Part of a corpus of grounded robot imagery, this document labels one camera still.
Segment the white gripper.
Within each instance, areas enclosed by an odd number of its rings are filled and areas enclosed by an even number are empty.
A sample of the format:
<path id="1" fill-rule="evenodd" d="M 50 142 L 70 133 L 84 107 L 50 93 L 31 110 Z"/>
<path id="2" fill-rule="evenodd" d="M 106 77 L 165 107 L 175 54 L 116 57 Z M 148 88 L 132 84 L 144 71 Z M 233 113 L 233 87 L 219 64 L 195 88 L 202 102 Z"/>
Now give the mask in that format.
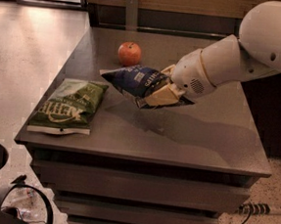
<path id="1" fill-rule="evenodd" d="M 152 107 L 168 106 L 179 102 L 181 96 L 194 101 L 215 91 L 202 64 L 202 49 L 185 55 L 177 64 L 161 70 L 171 76 L 173 83 L 150 87 L 145 93 L 145 103 Z"/>

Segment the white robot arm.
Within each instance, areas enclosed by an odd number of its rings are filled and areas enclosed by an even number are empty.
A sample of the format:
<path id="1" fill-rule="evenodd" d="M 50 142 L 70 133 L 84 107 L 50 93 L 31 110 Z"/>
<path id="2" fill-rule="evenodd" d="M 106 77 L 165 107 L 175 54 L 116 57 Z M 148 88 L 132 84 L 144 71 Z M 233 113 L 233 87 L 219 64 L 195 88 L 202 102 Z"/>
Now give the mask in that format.
<path id="1" fill-rule="evenodd" d="M 194 100 L 232 81 L 251 81 L 281 73 L 281 2 L 253 7 L 233 34 L 185 55 L 164 69 L 168 82 L 146 97 L 152 107 Z"/>

